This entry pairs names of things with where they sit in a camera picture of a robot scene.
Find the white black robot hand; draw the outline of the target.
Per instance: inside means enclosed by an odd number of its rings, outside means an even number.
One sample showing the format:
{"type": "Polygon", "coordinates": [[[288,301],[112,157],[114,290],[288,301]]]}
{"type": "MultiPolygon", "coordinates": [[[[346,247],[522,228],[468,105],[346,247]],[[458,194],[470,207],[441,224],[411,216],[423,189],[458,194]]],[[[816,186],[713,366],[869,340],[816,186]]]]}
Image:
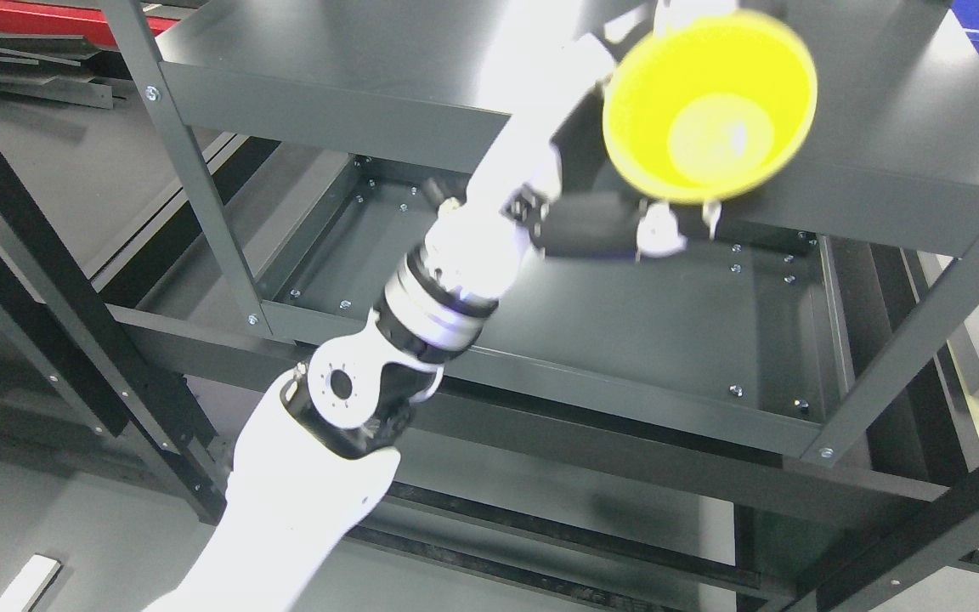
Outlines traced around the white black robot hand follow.
{"type": "Polygon", "coordinates": [[[532,100],[516,109],[467,183],[401,266],[425,291],[493,303],[512,287],[531,249],[553,257],[667,258],[688,238],[668,201],[652,196],[564,196],[555,142],[583,102],[609,82],[628,42],[615,22],[588,32],[546,63],[532,100]]]}

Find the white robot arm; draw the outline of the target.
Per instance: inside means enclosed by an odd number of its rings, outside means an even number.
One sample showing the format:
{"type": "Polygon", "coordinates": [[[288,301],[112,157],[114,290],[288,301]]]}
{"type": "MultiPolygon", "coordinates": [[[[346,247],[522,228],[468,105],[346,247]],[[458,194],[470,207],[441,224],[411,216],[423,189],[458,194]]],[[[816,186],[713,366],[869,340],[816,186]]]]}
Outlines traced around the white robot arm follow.
{"type": "Polygon", "coordinates": [[[267,388],[235,441],[220,523],[151,611],[289,611],[395,479],[397,438],[478,340],[519,275],[505,249],[423,244],[364,328],[321,344],[267,388]]]}

